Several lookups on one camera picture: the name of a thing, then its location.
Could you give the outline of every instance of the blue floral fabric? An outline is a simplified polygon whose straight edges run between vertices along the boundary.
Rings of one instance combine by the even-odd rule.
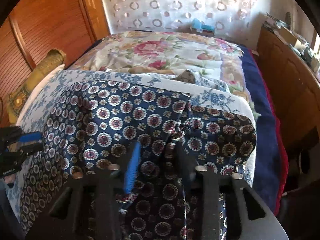
[[[190,105],[190,94],[118,81],[84,81],[67,88],[44,126],[44,151],[34,156],[21,193],[21,225],[27,231],[69,174],[94,173],[117,163],[128,145],[141,144],[135,192],[119,195],[123,234],[131,240],[199,236],[201,196],[185,195],[170,160],[171,136],[185,130],[186,154],[215,173],[228,175],[255,147],[255,130],[242,115]],[[221,202],[220,219],[225,222]],[[94,238],[89,229],[84,234]],[[226,227],[221,227],[221,238]]]
[[[127,73],[106,73],[95,71],[75,71],[64,70],[55,75],[45,87],[40,91],[37,98],[31,102],[22,122],[19,123],[25,132],[43,131],[48,116],[56,100],[61,94],[75,82],[85,82],[94,80],[114,80],[119,82],[130,82],[135,85],[152,86],[158,89],[174,90],[180,93],[191,94],[194,105],[211,107],[221,111],[230,111],[234,114],[241,114],[249,117],[253,125],[254,118],[252,111],[242,98],[225,93],[223,91],[208,87],[198,86],[190,83],[170,80],[172,76],[160,74],[127,74]],[[255,150],[250,155],[244,170],[245,180],[252,186],[255,168]],[[31,165],[31,158],[28,158],[22,165],[22,170],[16,174],[13,188],[6,185],[6,193],[12,210],[17,219],[20,220],[20,196],[26,181],[26,176]]]

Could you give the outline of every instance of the bed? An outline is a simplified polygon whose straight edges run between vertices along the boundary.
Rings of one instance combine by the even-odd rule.
[[[143,59],[139,65],[131,64],[130,57],[134,55]],[[278,212],[288,170],[287,154],[272,99],[250,49],[188,33],[131,31],[98,41],[69,69],[170,75],[179,75],[189,69],[200,79],[204,78],[205,81],[198,85],[209,80],[225,82],[227,88],[221,84],[215,88],[244,98],[257,121],[260,138],[253,188],[271,210]]]
[[[268,89],[250,50],[223,40],[187,33],[126,32],[92,46],[68,70],[57,69],[32,92],[17,121],[25,132],[42,131],[61,93],[75,82],[113,80],[191,94],[191,104],[247,116],[257,130],[257,147],[242,167],[274,213],[287,167]],[[6,189],[20,221],[20,195],[32,167],[25,161],[14,187]]]

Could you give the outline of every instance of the pink rose pattern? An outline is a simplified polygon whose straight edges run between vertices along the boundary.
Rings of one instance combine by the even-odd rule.
[[[228,44],[228,42],[216,39],[216,43],[224,50],[226,50],[229,53],[233,52],[233,48]]]
[[[156,57],[159,55],[158,52],[164,52],[164,48],[167,47],[167,44],[163,41],[147,41],[138,44],[133,48],[133,53],[138,54],[139,56],[153,56]]]
[[[238,82],[235,80],[229,80],[228,81],[230,85],[236,85]]]
[[[206,53],[201,53],[197,56],[197,59],[200,60],[214,60],[212,55],[206,54]]]
[[[153,67],[156,69],[162,69],[167,64],[166,61],[157,60],[155,62],[152,62],[148,65],[148,67]]]

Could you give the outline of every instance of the medallion print fabric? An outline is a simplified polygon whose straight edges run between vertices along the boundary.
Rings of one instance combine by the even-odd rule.
[[[202,196],[183,190],[173,164],[172,135],[183,130],[186,154],[200,165],[228,175],[255,147],[255,130],[241,115],[190,106],[189,94],[118,81],[86,81],[57,98],[44,127],[44,150],[32,158],[21,193],[21,225],[28,229],[70,174],[94,173],[117,163],[129,144],[141,144],[141,160],[131,194],[117,195],[126,239],[197,239]],[[94,239],[94,193],[88,229]],[[221,239],[226,235],[221,195]]]

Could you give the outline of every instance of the wooden furniture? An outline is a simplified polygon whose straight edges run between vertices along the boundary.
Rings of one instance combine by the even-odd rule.
[[[262,27],[258,66],[270,90],[288,152],[320,132],[320,83],[307,64],[275,34]]]
[[[0,27],[0,97],[16,90],[50,49],[69,66],[110,34],[101,0],[20,0]],[[0,127],[7,126],[3,118]]]

